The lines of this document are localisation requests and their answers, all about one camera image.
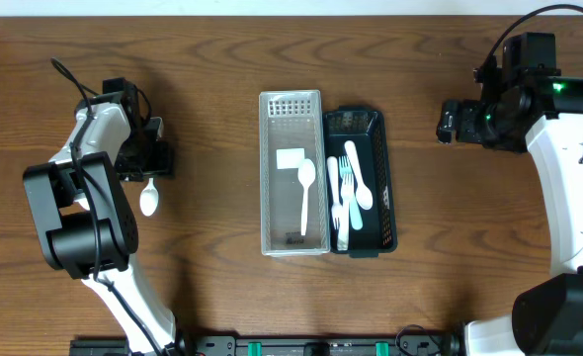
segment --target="wooden table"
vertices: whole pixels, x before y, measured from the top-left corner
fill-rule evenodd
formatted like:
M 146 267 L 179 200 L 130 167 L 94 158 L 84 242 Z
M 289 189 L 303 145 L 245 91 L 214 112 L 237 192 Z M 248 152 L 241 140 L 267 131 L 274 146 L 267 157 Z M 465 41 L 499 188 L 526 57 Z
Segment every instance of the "wooden table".
M 76 89 L 125 76 L 176 148 L 173 181 L 142 216 L 139 259 L 190 330 L 393 334 L 511 311 L 548 278 L 549 235 L 531 158 L 437 144 L 441 104 L 476 98 L 471 69 L 508 17 L 0 19 L 0 355 L 65 355 L 122 336 L 92 291 L 44 262 L 22 185 L 74 127 Z M 583 18 L 540 17 L 564 74 L 583 77 Z M 261 255 L 258 95 L 320 89 L 323 109 L 384 112 L 399 246 L 378 259 Z

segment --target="spoon handle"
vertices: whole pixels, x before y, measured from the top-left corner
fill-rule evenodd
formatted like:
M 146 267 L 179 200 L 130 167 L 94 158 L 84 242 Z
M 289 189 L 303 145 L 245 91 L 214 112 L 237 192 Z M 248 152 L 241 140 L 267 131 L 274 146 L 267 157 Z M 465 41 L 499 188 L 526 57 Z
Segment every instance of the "spoon handle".
M 307 233 L 307 196 L 308 187 L 304 188 L 304 194 L 302 194 L 302 216 L 300 218 L 300 234 L 304 236 Z
M 355 179 L 358 181 L 358 187 L 366 187 L 362 178 L 362 170 L 360 170 L 360 161 L 358 160 L 358 151 L 355 149 L 355 144 L 351 140 L 344 142 L 344 150 L 346 150 L 347 156 L 349 156 L 349 160 L 351 161 L 351 167 L 353 167 Z

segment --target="plastic utensil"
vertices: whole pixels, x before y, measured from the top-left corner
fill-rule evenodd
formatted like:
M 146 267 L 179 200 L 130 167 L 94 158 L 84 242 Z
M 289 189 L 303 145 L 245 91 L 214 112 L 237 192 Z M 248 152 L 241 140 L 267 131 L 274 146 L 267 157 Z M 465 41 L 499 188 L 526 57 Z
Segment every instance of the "plastic utensil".
M 358 160 L 358 152 L 355 148 L 355 144 L 348 140 L 344 142 L 344 150 L 347 152 L 347 156 L 351 160 L 351 167 L 353 167 L 353 173 L 355 173 L 355 179 L 358 181 L 358 190 L 355 192 L 356 199 L 360 208 L 368 210 L 373 207 L 373 194 L 371 190 L 364 184 L 364 179 L 362 178 L 362 170 L 360 170 L 360 161 Z
M 342 205 L 344 212 L 349 211 L 349 204 L 354 194 L 353 174 L 347 174 L 342 178 Z M 339 251 L 346 251 L 349 249 L 349 215 L 343 214 L 340 217 L 340 229 L 338 230 L 338 245 Z
M 349 157 L 340 157 L 340 177 L 344 179 L 344 176 L 347 174 L 353 174 Z M 353 194 L 353 197 L 351 197 L 351 204 L 349 204 L 348 213 L 353 230 L 362 229 L 364 224 L 362 223 L 362 214 L 360 214 L 360 207 L 358 206 L 358 200 L 355 198 L 355 193 Z
M 331 221 L 335 229 L 340 228 L 340 216 L 342 216 L 342 204 L 340 204 L 340 177 L 338 176 L 338 159 L 336 157 L 327 158 L 327 170 L 329 171 L 329 185 L 333 196 L 331 206 Z
M 149 178 L 149 184 L 147 184 L 142 190 L 142 193 L 140 193 L 140 209 L 142 210 L 142 213 L 145 216 L 150 217 L 155 213 L 159 201 L 160 194 L 153 185 L 153 178 Z
M 309 186 L 315 181 L 315 165 L 311 159 L 304 159 L 298 167 L 298 181 L 304 188 L 302 194 L 302 216 L 300 218 L 300 234 L 304 236 L 307 232 L 307 199 L 309 194 Z

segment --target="white fork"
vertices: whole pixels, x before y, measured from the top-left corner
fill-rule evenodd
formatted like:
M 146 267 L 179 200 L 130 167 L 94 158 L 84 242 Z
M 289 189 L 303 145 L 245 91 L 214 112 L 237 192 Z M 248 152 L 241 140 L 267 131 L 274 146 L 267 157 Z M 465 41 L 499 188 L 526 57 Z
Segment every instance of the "white fork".
M 342 210 L 345 212 L 340 217 L 340 229 L 338 230 L 338 251 L 346 251 L 349 249 L 349 204 L 354 194 L 353 174 L 345 174 L 342 177 Z

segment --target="plastic spoon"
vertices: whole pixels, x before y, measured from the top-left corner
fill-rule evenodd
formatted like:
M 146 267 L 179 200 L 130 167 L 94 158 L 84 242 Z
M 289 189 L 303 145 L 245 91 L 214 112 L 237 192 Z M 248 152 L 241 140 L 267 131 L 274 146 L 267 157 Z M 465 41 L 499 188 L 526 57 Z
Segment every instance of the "plastic spoon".
M 358 152 L 355 149 L 355 144 L 350 140 L 344 142 L 344 150 L 347 152 L 347 156 L 349 156 L 351 167 L 353 167 L 353 173 L 355 173 L 355 179 L 358 181 L 358 190 L 355 192 L 355 197 L 358 200 L 360 208 L 368 210 L 373 207 L 373 194 L 371 193 L 371 190 L 364 184 L 362 170 L 360 170 L 360 161 L 358 160 Z
M 153 185 L 153 178 L 149 178 L 149 184 L 140 193 L 140 209 L 142 213 L 147 217 L 150 217 L 155 210 L 160 201 L 160 194 L 155 189 Z
M 298 167 L 298 181 L 304 188 L 302 195 L 302 216 L 300 217 L 300 234 L 304 236 L 307 232 L 307 199 L 309 194 L 309 186 L 315 180 L 315 165 L 310 159 L 304 159 Z

